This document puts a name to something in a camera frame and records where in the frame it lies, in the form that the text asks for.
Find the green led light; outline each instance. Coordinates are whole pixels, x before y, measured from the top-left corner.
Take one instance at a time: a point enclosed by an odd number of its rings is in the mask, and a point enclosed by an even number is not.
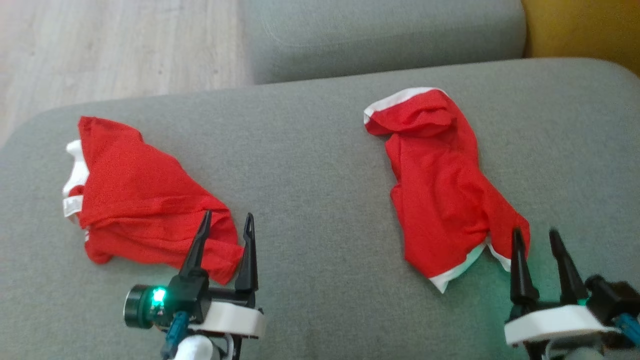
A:
[[[153,302],[164,302],[164,296],[166,295],[166,290],[162,288],[157,288],[153,290]]]

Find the wooden floor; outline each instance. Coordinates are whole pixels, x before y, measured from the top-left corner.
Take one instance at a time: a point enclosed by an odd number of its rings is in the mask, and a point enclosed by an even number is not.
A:
[[[249,84],[239,0],[0,0],[0,146],[41,111]]]

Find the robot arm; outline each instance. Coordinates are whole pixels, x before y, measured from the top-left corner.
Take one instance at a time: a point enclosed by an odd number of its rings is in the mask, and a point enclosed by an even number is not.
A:
[[[255,308],[258,273],[253,215],[246,218],[246,245],[233,290],[210,288],[209,276],[200,268],[210,228],[211,212],[207,211],[180,272],[168,286],[135,285],[127,295],[126,326],[149,329],[155,325],[165,332],[163,360],[209,360],[210,353],[238,360],[243,338],[264,335],[266,319],[262,309]],[[211,343],[213,338],[223,339],[226,348]]]
[[[504,326],[507,344],[523,345],[532,360],[569,360],[579,352],[591,352],[593,358],[605,348],[640,347],[638,292],[627,282],[609,283],[600,275],[583,283],[560,234],[552,229],[549,240],[558,265],[561,296],[559,301],[542,302],[531,281],[522,234],[519,229],[513,231],[513,307]]]

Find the white plastic part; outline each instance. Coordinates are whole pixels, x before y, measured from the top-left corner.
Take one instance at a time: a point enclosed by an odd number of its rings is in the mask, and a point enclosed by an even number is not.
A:
[[[266,328],[266,317],[260,311],[228,302],[211,302],[207,317],[190,329],[260,338]]]
[[[173,360],[218,360],[219,358],[218,352],[213,351],[211,340],[206,336],[193,335],[180,342]]]
[[[565,305],[535,311],[508,322],[504,326],[504,337],[507,345],[516,345],[524,341],[553,340],[607,331],[609,328],[603,326],[587,307]]]

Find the clothing tag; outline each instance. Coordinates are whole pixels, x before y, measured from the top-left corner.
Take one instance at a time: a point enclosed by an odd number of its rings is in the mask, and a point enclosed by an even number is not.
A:
[[[82,210],[82,199],[82,195],[76,195],[62,200],[62,210],[65,214],[65,218],[68,218],[75,213],[79,213]]]

